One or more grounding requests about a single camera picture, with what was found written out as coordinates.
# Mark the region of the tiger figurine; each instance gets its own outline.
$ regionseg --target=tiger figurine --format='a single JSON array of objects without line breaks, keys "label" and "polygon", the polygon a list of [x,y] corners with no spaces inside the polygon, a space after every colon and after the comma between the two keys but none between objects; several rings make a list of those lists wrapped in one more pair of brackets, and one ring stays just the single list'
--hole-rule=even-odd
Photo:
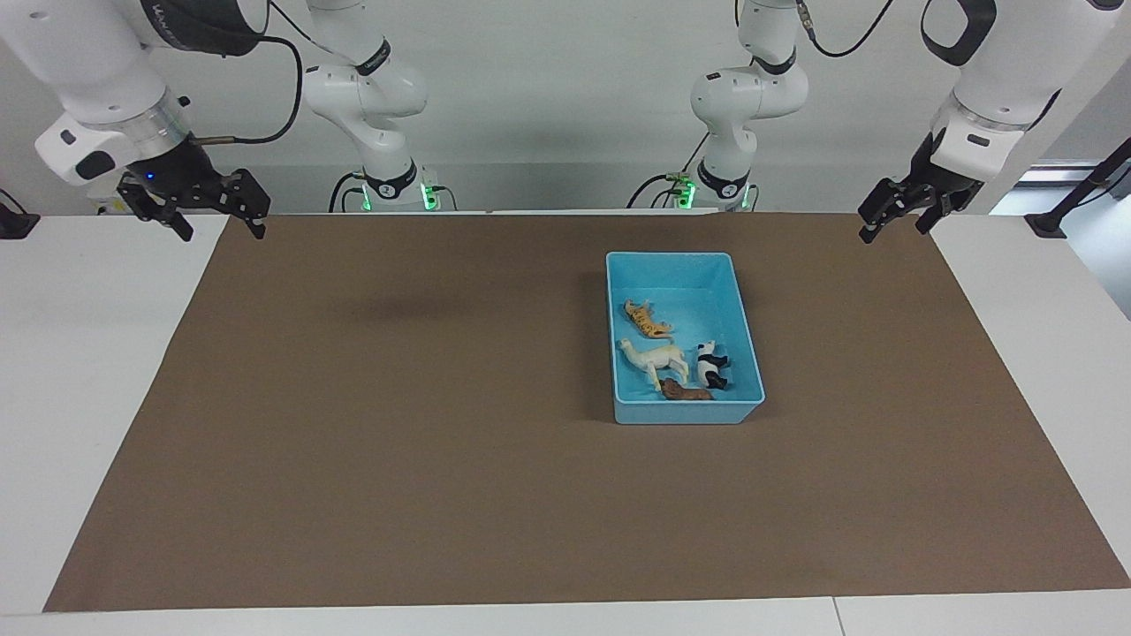
[{"label": "tiger figurine", "polygon": [[667,323],[654,323],[651,320],[651,308],[648,307],[648,301],[637,306],[632,304],[632,299],[624,301],[624,313],[628,315],[629,320],[640,329],[646,338],[667,338],[671,342],[675,342],[672,336],[672,326]]}]

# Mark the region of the panda figurine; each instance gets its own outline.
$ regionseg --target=panda figurine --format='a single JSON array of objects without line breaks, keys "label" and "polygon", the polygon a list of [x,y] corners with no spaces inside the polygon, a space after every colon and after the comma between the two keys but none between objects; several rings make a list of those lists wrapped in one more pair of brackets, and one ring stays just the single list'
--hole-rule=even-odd
[{"label": "panda figurine", "polygon": [[715,341],[699,345],[698,356],[699,384],[707,388],[725,389],[727,379],[718,375],[718,370],[729,364],[731,361],[725,355],[715,355]]}]

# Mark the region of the brown dog figurine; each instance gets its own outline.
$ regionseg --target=brown dog figurine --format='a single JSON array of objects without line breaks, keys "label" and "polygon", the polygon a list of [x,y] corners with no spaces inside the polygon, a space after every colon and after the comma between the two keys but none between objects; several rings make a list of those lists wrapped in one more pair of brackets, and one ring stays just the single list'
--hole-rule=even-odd
[{"label": "brown dog figurine", "polygon": [[659,383],[659,392],[668,399],[707,401],[715,399],[715,396],[705,388],[683,388],[683,385],[672,378],[664,378]]}]

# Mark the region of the robotic arm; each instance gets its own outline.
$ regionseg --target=robotic arm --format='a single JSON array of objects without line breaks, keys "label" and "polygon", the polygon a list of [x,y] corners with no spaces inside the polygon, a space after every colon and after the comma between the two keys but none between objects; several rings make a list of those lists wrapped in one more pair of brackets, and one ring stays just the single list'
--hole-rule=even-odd
[{"label": "robotic arm", "polygon": [[745,0],[739,41],[753,62],[696,81],[691,109],[709,132],[703,160],[692,177],[697,201],[736,209],[749,189],[758,149],[757,137],[746,126],[804,105],[809,77],[796,63],[800,26],[796,0]]},{"label": "robotic arm", "polygon": [[[857,210],[861,239],[926,208],[915,226],[926,234],[969,205],[998,175],[1017,143],[1052,108],[1061,88],[1115,25],[1123,0],[957,0],[967,25],[952,46],[932,40],[932,53],[961,77],[912,157],[901,181],[883,179]],[[931,9],[931,1],[924,9]],[[808,10],[802,12],[806,19]]]},{"label": "robotic arm", "polygon": [[319,45],[339,58],[339,63],[307,71],[307,103],[357,147],[366,199],[382,208],[435,209],[434,178],[413,161],[405,135],[391,121],[424,110],[424,78],[394,55],[364,1],[308,0],[307,5]]},{"label": "robotic arm", "polygon": [[198,1],[191,11],[172,0],[0,0],[0,37],[66,111],[35,143],[43,161],[74,186],[124,171],[119,194],[133,214],[185,241],[187,208],[230,214],[262,238],[270,198],[247,170],[213,169],[189,100],[173,96],[147,50],[242,55],[266,23],[257,0]]}]

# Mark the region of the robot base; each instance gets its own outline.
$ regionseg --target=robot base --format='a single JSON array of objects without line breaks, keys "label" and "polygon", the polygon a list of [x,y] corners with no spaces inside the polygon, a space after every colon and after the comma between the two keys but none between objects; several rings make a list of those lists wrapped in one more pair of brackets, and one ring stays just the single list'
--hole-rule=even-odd
[{"label": "robot base", "polygon": [[1068,234],[1061,230],[1060,221],[1048,213],[1025,215],[1025,222],[1033,229],[1033,233],[1042,239],[1067,239]]},{"label": "robot base", "polygon": [[435,174],[428,166],[421,166],[416,179],[392,199],[380,197],[371,184],[362,183],[368,204],[364,212],[439,212],[440,199],[432,190],[437,184]]},{"label": "robot base", "polygon": [[753,186],[749,182],[744,187],[739,188],[737,194],[728,199],[719,197],[718,194],[703,183],[698,175],[694,175],[693,182],[696,188],[691,207],[717,207],[719,212],[751,210],[751,190],[753,189]]},{"label": "robot base", "polygon": [[16,214],[0,206],[0,241],[26,239],[38,222],[38,214]]}]

